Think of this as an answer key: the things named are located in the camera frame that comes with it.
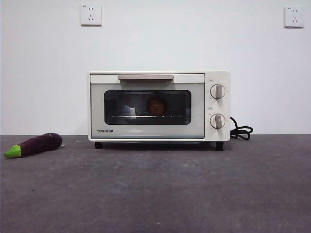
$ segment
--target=oven control knob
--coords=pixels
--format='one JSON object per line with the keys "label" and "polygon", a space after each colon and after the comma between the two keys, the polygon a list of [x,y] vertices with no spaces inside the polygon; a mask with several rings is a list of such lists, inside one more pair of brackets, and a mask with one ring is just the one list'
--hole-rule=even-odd
{"label": "oven control knob", "polygon": [[214,99],[221,99],[222,97],[225,96],[225,87],[224,85],[221,84],[216,84],[214,86],[212,86],[210,88],[210,95],[214,98]]}
{"label": "oven control knob", "polygon": [[215,114],[210,118],[210,125],[215,129],[221,129],[225,126],[225,118],[223,115]]}

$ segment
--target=oven door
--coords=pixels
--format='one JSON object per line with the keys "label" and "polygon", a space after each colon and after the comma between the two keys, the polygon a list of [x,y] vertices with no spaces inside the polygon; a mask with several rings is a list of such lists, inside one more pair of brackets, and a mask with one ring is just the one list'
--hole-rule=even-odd
{"label": "oven door", "polygon": [[91,139],[204,138],[204,74],[151,76],[90,76]]}

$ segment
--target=green eggplant stem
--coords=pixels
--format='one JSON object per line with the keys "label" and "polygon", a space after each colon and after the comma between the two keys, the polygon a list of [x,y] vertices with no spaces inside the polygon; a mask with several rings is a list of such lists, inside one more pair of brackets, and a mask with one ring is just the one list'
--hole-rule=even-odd
{"label": "green eggplant stem", "polygon": [[19,158],[21,157],[21,149],[19,145],[14,145],[12,148],[4,154],[5,158]]}

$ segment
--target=oven feet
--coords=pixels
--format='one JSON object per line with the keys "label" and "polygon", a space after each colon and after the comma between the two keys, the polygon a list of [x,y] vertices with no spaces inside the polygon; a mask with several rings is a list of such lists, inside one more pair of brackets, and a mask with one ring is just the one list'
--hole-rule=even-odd
{"label": "oven feet", "polygon": [[103,148],[103,144],[101,142],[95,142],[95,149]]}
{"label": "oven feet", "polygon": [[216,142],[216,150],[224,150],[224,142]]}

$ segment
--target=food item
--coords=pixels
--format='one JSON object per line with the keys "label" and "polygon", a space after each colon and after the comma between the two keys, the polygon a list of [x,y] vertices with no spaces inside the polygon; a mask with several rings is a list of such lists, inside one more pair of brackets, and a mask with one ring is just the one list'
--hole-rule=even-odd
{"label": "food item", "polygon": [[44,151],[57,149],[62,142],[62,137],[57,133],[46,133],[12,146],[4,156],[6,158],[16,158],[38,154]]}
{"label": "food item", "polygon": [[148,112],[153,116],[163,116],[167,109],[167,103],[160,97],[151,97],[147,101]]}

